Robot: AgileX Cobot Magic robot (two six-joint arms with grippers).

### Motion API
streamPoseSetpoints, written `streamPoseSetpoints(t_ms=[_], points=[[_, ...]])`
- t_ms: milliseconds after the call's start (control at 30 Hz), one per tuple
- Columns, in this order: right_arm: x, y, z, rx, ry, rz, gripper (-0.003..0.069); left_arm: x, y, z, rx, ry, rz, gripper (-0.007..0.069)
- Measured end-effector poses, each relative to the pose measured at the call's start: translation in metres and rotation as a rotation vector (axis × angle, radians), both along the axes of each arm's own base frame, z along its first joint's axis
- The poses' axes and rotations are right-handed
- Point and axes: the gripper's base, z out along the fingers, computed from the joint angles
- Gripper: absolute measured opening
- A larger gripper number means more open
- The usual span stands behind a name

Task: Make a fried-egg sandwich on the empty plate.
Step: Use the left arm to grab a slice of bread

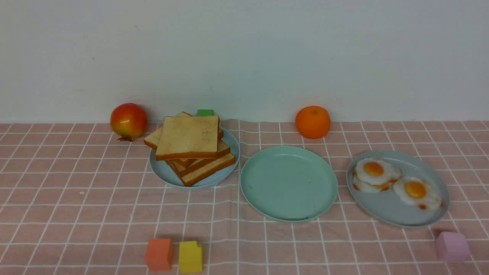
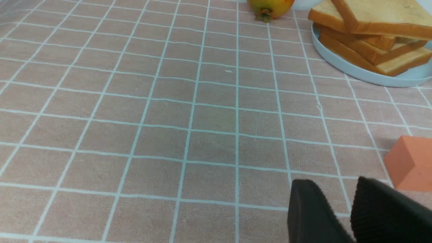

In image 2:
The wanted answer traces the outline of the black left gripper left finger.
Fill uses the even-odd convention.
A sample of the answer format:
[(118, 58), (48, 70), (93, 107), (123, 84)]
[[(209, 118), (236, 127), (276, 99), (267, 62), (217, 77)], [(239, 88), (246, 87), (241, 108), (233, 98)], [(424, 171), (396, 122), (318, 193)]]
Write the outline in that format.
[(290, 243), (353, 243), (319, 186), (309, 179), (292, 181), (287, 215)]

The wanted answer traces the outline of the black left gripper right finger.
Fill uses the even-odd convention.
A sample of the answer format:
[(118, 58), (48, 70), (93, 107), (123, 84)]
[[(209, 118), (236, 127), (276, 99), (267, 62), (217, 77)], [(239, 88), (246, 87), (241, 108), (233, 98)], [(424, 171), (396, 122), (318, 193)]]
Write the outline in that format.
[(358, 178), (350, 222), (358, 243), (432, 241), (431, 210), (373, 178)]

